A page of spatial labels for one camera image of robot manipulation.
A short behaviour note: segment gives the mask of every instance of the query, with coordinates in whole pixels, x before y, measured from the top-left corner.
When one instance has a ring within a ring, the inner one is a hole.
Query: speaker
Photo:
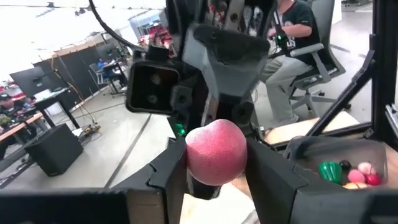
[[[53,177],[67,171],[83,152],[83,146],[68,126],[61,124],[37,136],[25,150],[49,177]]]

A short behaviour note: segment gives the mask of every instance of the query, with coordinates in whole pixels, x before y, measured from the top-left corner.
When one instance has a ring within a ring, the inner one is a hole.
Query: white paper
[[[220,196],[213,200],[185,195],[180,224],[242,224],[254,210],[248,196],[232,184],[225,184]]]

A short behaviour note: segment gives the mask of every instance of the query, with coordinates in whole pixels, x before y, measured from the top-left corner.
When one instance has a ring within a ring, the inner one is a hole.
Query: green toy
[[[319,176],[322,179],[329,180],[335,184],[341,184],[342,168],[337,162],[324,162],[320,164]]]

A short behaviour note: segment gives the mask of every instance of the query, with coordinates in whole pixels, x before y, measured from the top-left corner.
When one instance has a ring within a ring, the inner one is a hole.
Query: white wall
[[[94,31],[103,31],[92,12],[76,17],[75,9],[56,9],[35,18],[45,10],[46,8],[0,7],[0,21],[11,21],[1,24],[0,82],[11,79],[10,73],[32,68],[32,63],[41,60],[39,55],[47,58],[54,50],[77,44]],[[137,40],[132,35],[134,33],[128,19],[142,11],[146,10],[117,10],[110,7],[98,9],[102,19],[111,28],[128,26],[123,29],[122,35],[133,43]]]

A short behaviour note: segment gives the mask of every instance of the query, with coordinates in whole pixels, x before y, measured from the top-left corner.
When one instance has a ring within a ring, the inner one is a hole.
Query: green light
[[[185,135],[185,130],[182,124],[176,124],[175,125],[176,133],[178,136],[183,136]]]

